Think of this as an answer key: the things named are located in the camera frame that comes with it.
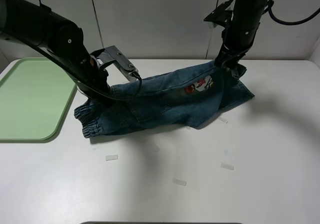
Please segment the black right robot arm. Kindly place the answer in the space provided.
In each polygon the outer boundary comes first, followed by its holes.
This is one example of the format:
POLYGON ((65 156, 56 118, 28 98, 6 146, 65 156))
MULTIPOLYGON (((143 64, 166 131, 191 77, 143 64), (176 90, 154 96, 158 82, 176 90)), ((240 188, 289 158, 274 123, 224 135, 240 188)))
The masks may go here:
POLYGON ((234 68, 251 49, 260 19, 268 0, 235 0, 232 18, 228 20, 221 49, 214 63, 234 68))

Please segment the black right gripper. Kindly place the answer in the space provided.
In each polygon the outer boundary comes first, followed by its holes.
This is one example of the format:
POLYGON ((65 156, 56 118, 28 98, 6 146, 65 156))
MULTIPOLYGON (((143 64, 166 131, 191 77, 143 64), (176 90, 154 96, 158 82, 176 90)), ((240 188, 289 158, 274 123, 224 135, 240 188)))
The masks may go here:
POLYGON ((218 68, 236 70, 239 65, 239 60, 246 54, 246 52, 246 48, 228 47, 225 43, 223 43, 217 57, 214 60, 214 65, 218 68))

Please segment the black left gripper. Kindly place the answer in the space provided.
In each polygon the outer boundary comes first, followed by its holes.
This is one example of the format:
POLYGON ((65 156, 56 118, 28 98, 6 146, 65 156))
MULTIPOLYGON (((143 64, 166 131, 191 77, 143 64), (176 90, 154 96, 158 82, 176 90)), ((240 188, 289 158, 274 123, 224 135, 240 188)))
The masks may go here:
POLYGON ((89 84, 91 87, 99 89, 106 94, 110 93, 107 84, 108 74, 105 71, 99 71, 97 62, 90 56, 87 50, 76 51, 76 75, 80 78, 77 79, 77 81, 80 81, 77 86, 85 96, 101 104, 112 103, 111 99, 95 92, 85 85, 89 84))

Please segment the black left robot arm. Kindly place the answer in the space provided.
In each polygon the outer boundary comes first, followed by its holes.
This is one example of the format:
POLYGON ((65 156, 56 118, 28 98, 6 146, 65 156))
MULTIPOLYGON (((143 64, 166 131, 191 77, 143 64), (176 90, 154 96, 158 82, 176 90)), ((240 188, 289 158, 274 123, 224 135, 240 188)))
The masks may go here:
POLYGON ((83 30, 50 7, 0 0, 0 38, 29 46, 62 68, 89 99, 110 106, 108 73, 84 45, 83 30))

